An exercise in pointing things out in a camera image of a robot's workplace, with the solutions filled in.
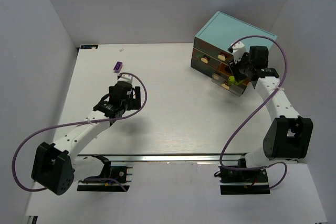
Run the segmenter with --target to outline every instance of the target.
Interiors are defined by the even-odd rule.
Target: cable tie
[[[279,87],[277,85],[275,86],[274,90],[276,90],[276,89],[279,90],[279,91],[284,91],[285,90],[283,87]]]
[[[94,126],[94,124],[90,121],[90,118],[88,118],[88,124],[91,124],[92,126]]]

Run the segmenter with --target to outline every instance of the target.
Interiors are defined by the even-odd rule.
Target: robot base
[[[132,177],[132,167],[111,166],[110,178],[116,179],[128,191]],[[78,182],[77,191],[120,191],[124,190],[116,183],[106,180]]]
[[[227,170],[219,167],[221,195],[270,194],[266,170]]]

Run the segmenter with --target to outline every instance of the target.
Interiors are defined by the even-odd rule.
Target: cable
[[[251,186],[253,186],[255,183],[257,182],[257,177],[254,178],[253,183],[251,185],[248,186],[244,186],[244,188],[250,188]]]
[[[219,177],[220,176],[220,171],[215,172],[214,177]]]
[[[133,96],[135,96],[135,88],[132,88],[132,90],[133,90],[133,92],[134,92],[134,93],[133,93]]]
[[[121,187],[121,189],[123,189],[123,191],[127,191],[126,188],[119,182],[117,181],[116,179],[114,178],[86,178],[84,180],[82,180],[83,182],[87,182],[87,181],[98,181],[98,182],[101,182],[100,180],[109,180],[111,182],[114,182],[116,184],[118,184],[118,186]]]
[[[17,174],[16,174],[16,168],[15,168],[15,163],[16,163],[16,158],[17,158],[17,155],[19,154],[19,151],[21,150],[21,148],[34,136],[38,135],[39,133],[42,133],[42,132],[45,132],[45,131],[49,131],[49,130],[53,130],[53,129],[57,129],[57,128],[62,128],[62,127],[68,127],[68,126],[73,126],[73,125],[84,125],[84,124],[89,124],[89,123],[101,123],[101,122],[113,122],[113,121],[117,121],[117,120],[124,120],[124,119],[127,119],[127,118],[130,118],[136,114],[138,114],[142,109],[143,107],[146,105],[147,103],[147,89],[145,87],[145,85],[143,84],[143,82],[140,80],[139,77],[137,77],[136,75],[132,74],[132,73],[127,73],[127,72],[124,72],[124,73],[119,73],[118,75],[122,75],[122,74],[128,74],[130,76],[133,76],[134,78],[136,78],[142,88],[143,88],[143,91],[145,93],[145,100],[142,104],[142,106],[137,110],[135,111],[134,113],[130,114],[130,115],[127,115],[127,116],[124,116],[122,118],[110,118],[110,119],[99,119],[99,120],[91,120],[91,121],[80,121],[80,122],[74,122],[74,123],[65,123],[65,124],[59,124],[59,125],[54,125],[54,126],[50,126],[50,127],[46,127],[44,129],[41,129],[37,132],[34,132],[33,134],[31,134],[30,136],[26,137],[22,143],[20,143],[20,145],[18,146],[18,148],[16,149],[14,155],[13,155],[13,159],[12,159],[12,174],[13,174],[13,178],[14,178],[14,181],[15,183],[23,190],[25,191],[29,191],[29,192],[37,192],[37,191],[43,191],[43,190],[46,190],[46,188],[39,188],[39,189],[31,189],[31,188],[28,188],[28,187],[25,187],[18,179],[17,177]]]
[[[112,186],[112,181],[108,181],[107,183],[105,183],[105,186],[109,186],[109,185],[111,185]]]
[[[238,42],[244,40],[244,39],[247,39],[247,38],[263,38],[263,39],[267,39],[267,40],[270,40],[272,41],[281,51],[282,53],[282,56],[283,56],[283,60],[285,62],[285,70],[283,72],[283,76],[282,76],[282,79],[280,80],[280,83],[278,85],[278,87],[280,88],[283,84],[283,82],[285,81],[285,78],[286,78],[286,75],[287,75],[287,69],[288,69],[288,61],[287,61],[287,57],[286,57],[286,53],[285,51],[283,50],[283,48],[280,46],[279,43],[277,43],[275,40],[269,38],[269,37],[266,37],[266,36],[262,36],[262,35],[250,35],[250,36],[246,36],[246,37],[243,37],[243,38],[240,38],[239,40],[235,41],[229,48],[232,48],[235,44],[237,44]],[[285,166],[285,172],[282,176],[282,178],[279,180],[279,182],[277,182],[275,185],[273,186],[270,186],[269,188],[267,189],[272,189],[276,186],[278,186],[282,181],[283,179],[285,178],[286,174],[287,174],[287,165],[286,163],[284,162],[276,162],[274,164],[271,164],[269,166],[261,166],[261,167],[252,167],[252,168],[239,168],[239,167],[230,167],[230,166],[226,166],[223,164],[223,155],[227,149],[227,147],[229,146],[229,144],[231,143],[231,141],[233,140],[233,138],[237,135],[237,133],[245,126],[245,124],[259,111],[261,110],[262,107],[264,107],[266,105],[266,103],[272,99],[272,97],[275,96],[275,94],[278,92],[279,89],[276,89],[272,92],[272,94],[269,95],[269,97],[255,110],[251,113],[251,115],[249,115],[245,121],[235,130],[235,132],[230,136],[230,138],[228,139],[228,141],[226,142],[226,144],[224,145],[223,149],[222,149],[222,152],[220,153],[221,155],[219,156],[219,163],[221,165],[221,167],[225,168],[225,169],[228,169],[228,170],[260,170],[260,169],[266,169],[266,168],[270,168],[272,166],[274,166],[275,164],[283,164]]]

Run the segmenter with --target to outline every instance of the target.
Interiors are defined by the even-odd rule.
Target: black bracket
[[[98,155],[98,154],[94,154],[92,155],[92,157],[95,157],[96,159],[100,160],[104,164],[103,169],[101,170],[101,173],[99,174],[98,177],[108,178],[110,176],[111,161],[108,158],[102,155]]]
[[[55,144],[41,143],[36,149],[32,179],[57,195],[71,186],[75,176],[67,151],[54,148]]]
[[[254,88],[259,78],[279,78],[274,68],[268,68],[268,48],[263,46],[251,46],[249,53],[244,53],[239,62],[231,60],[228,66],[236,80],[248,79]]]
[[[109,175],[99,175],[95,178],[113,178],[116,179],[119,183],[125,184],[127,183],[127,170],[129,167],[126,166],[110,166],[109,167]],[[124,192],[122,188],[118,185],[113,186],[112,184],[106,184],[109,183],[109,181],[101,181],[98,182],[92,182],[92,181],[85,181],[81,182],[77,186],[77,191],[118,191],[118,192]],[[123,185],[123,187],[128,190],[130,188],[129,185]]]
[[[272,159],[299,159],[307,154],[313,122],[310,118],[275,118],[263,143],[266,157]]]
[[[221,195],[270,194],[265,169],[228,170],[220,166],[214,176],[221,179]]]
[[[140,87],[118,81],[109,87],[109,93],[104,95],[93,110],[101,111],[108,118],[120,118],[126,110],[138,110],[141,107]]]
[[[81,45],[80,49],[97,49],[98,45]]]

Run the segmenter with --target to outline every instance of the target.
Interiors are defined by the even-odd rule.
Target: gray wall
[[[221,10],[269,30],[286,0],[51,0],[75,45],[192,42]]]
[[[49,0],[0,0],[0,56],[0,222],[21,223],[29,193],[14,184],[13,153],[27,135],[57,123],[76,50]],[[36,137],[20,153],[26,186],[36,147],[52,136]]]
[[[336,223],[335,18],[336,0],[287,0],[271,30],[289,58],[286,94],[314,122],[307,163],[329,223]],[[273,63],[283,69],[282,60]]]

